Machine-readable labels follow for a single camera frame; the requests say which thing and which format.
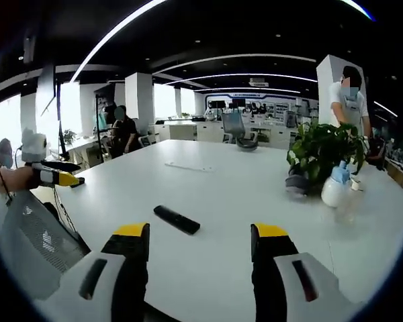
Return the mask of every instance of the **white table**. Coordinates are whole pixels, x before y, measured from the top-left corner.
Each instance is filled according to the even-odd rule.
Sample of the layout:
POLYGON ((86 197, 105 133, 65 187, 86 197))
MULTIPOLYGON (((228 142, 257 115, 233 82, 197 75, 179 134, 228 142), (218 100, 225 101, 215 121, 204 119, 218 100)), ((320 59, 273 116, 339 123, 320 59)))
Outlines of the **white table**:
POLYGON ((338 276, 351 301, 368 301, 403 245, 403 190, 366 166, 358 215, 353 224, 337 223, 320 199, 289 198, 285 153, 168 140, 84 171, 83 186, 57 190, 93 250, 121 225, 151 224, 145 301, 180 321, 255 320, 254 222, 284 228, 299 252, 311 253, 338 276), (180 232, 154 215, 157 205, 198 221, 201 229, 194 236, 180 232))

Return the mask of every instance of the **mesh chair back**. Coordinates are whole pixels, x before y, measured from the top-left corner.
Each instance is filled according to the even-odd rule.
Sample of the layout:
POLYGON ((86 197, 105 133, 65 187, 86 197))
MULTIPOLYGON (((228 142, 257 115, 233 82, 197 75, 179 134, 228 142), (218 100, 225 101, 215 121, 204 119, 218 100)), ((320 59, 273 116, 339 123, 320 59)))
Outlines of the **mesh chair back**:
POLYGON ((0 254, 8 271, 31 298, 47 299, 61 276, 84 251, 74 237, 29 191, 16 194, 0 233, 0 254))
POLYGON ((224 132, 231 134, 234 138, 244 137, 244 125, 240 113, 223 113, 222 125, 224 132))

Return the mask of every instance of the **black ceiling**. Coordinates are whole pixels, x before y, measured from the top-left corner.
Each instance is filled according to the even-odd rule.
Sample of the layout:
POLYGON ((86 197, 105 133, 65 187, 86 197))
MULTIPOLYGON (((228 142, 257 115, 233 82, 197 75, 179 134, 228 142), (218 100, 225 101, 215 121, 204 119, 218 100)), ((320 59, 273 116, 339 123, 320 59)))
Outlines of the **black ceiling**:
MULTIPOLYGON (((35 1, 42 5, 27 16, 30 20, 24 26, 37 31, 34 62, 26 66, 17 59, 23 53, 21 37, 25 30, 19 25, 18 33, 14 33, 13 41, 7 43, 6 53, 2 55, 0 81, 42 67, 48 60, 57 65, 81 63, 108 31, 147 2, 35 1)), ((369 81, 370 109, 375 108, 371 102, 378 101, 400 113, 403 111, 403 1, 357 2, 376 21, 339 0, 168 0, 124 28, 90 63, 120 65, 130 74, 157 72, 215 56, 283 54, 312 58, 316 62, 277 57, 227 58, 165 73, 192 78, 260 72, 316 79, 316 66, 327 54, 333 54, 363 67, 369 81)), ((266 79, 270 87, 297 90, 304 97, 317 98, 316 83, 278 77, 266 79)), ((245 87, 248 81, 248 76, 233 76, 194 82, 207 87, 245 87)))

